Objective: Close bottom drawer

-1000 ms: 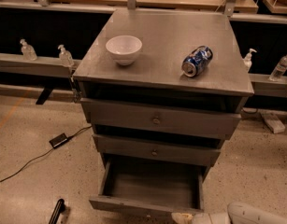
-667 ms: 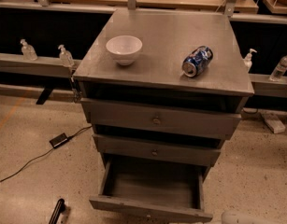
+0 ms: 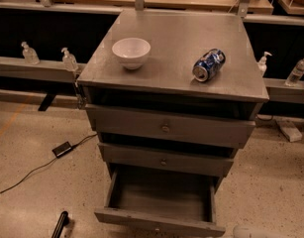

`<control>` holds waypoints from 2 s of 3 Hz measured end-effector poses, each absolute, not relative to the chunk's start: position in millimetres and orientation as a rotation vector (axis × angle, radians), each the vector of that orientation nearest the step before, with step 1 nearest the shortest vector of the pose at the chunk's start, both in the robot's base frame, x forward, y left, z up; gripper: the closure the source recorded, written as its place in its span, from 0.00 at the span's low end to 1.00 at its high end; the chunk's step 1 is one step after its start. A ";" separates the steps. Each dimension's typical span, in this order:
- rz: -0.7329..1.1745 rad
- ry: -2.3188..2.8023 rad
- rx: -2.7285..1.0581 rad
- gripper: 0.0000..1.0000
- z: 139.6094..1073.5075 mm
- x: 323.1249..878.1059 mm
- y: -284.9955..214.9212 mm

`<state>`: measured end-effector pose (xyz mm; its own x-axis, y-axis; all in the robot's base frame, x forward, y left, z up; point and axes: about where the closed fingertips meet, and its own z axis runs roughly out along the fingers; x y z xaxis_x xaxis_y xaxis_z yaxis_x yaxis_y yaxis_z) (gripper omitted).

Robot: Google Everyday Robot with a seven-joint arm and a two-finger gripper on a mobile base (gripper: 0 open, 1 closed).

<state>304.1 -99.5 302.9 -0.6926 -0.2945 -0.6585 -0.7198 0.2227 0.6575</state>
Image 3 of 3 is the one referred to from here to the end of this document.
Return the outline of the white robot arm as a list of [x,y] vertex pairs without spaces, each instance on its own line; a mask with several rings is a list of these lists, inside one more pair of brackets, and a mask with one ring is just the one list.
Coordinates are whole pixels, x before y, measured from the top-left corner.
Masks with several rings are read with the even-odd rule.
[[237,225],[233,229],[233,236],[234,238],[290,238],[282,234],[245,225]]

